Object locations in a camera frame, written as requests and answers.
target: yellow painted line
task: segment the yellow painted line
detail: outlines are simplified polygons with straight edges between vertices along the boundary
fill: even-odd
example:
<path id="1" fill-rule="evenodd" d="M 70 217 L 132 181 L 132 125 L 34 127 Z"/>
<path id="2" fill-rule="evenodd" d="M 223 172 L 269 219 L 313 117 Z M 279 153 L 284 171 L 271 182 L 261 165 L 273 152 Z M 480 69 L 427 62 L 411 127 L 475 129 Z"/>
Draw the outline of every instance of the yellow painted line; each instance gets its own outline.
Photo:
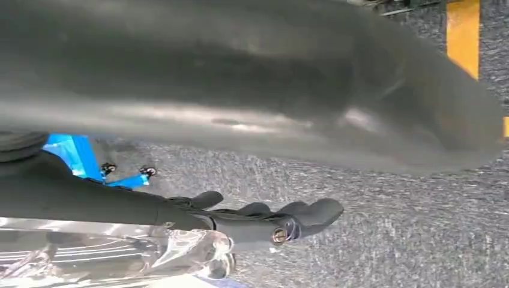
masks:
<path id="1" fill-rule="evenodd" d="M 481 1 L 461 0 L 447 4 L 447 55 L 472 77 L 479 79 Z M 509 137 L 509 117 L 504 118 Z"/>
<path id="2" fill-rule="evenodd" d="M 504 130 L 504 131 L 505 131 L 505 132 L 504 132 L 505 134 L 504 134 L 504 135 L 505 135 L 506 137 L 509 137 L 509 117 L 505 117 L 505 118 L 504 118 L 504 124 L 505 124 L 505 130 Z"/>

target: black tire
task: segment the black tire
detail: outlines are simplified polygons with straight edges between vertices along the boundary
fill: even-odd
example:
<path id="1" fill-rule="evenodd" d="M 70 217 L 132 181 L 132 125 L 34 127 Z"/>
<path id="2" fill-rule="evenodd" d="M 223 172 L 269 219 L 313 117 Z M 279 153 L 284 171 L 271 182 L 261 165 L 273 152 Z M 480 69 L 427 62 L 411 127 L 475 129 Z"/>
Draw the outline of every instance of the black tire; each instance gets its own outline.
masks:
<path id="1" fill-rule="evenodd" d="M 0 163 L 28 158 L 39 153 L 48 137 L 47 133 L 0 132 Z"/>

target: blue panel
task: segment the blue panel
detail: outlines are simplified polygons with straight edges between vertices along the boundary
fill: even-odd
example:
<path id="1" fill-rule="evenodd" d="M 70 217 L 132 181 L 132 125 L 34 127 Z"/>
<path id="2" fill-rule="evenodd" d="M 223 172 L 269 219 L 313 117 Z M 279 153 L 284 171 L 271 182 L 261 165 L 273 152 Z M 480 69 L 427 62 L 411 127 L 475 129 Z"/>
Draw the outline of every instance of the blue panel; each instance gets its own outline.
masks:
<path id="1" fill-rule="evenodd" d="M 53 134 L 49 137 L 44 150 L 59 156 L 73 171 L 74 175 L 82 178 L 88 177 L 82 158 L 74 144 L 73 136 Z"/>
<path id="2" fill-rule="evenodd" d="M 107 182 L 108 186 L 123 186 L 128 188 L 141 187 L 144 185 L 148 185 L 148 176 L 145 174 L 138 174 L 136 176 L 132 176 L 129 178 L 124 178 L 115 182 Z"/>
<path id="3" fill-rule="evenodd" d="M 95 159 L 94 150 L 88 137 L 74 135 L 72 138 L 87 177 L 97 181 L 104 181 L 104 176 L 99 163 Z"/>

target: gray pavement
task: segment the gray pavement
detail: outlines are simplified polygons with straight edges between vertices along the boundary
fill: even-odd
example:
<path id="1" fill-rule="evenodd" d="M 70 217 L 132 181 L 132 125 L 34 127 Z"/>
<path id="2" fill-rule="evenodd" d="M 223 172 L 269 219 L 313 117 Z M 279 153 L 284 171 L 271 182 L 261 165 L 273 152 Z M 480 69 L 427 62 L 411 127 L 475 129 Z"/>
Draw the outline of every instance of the gray pavement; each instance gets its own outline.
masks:
<path id="1" fill-rule="evenodd" d="M 485 2 L 482 19 L 481 81 L 509 103 L 509 8 Z M 443 7 L 395 20 L 445 49 Z M 234 278 L 249 287 L 509 287 L 509 151 L 478 170 L 419 178 L 121 139 L 98 144 L 118 175 L 157 166 L 150 193 L 217 190 L 236 208 L 343 203 L 345 214 L 325 233 L 239 256 Z"/>

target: bolt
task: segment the bolt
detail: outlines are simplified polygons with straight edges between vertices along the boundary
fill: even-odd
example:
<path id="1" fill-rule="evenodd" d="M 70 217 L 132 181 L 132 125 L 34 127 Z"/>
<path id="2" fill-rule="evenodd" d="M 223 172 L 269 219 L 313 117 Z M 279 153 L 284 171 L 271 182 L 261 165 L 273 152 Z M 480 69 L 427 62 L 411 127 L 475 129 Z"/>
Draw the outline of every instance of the bolt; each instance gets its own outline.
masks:
<path id="1" fill-rule="evenodd" d="M 112 172 L 114 172 L 116 170 L 116 165 L 115 164 L 110 164 L 110 163 L 104 163 L 101 166 L 101 170 L 103 171 L 103 173 L 105 175 L 109 175 L 110 173 L 112 173 Z"/>
<path id="2" fill-rule="evenodd" d="M 272 242 L 274 245 L 283 245 L 288 239 L 288 233 L 283 228 L 276 228 L 272 235 Z"/>
<path id="3" fill-rule="evenodd" d="M 150 178 L 157 174 L 157 169 L 155 169 L 153 167 L 143 167 L 140 169 L 140 173 L 145 174 L 146 176 L 148 176 L 148 178 Z"/>
<path id="4" fill-rule="evenodd" d="M 166 228 L 166 230 L 170 230 L 173 227 L 173 225 L 175 225 L 174 222 L 168 221 L 168 222 L 164 223 L 164 228 Z"/>

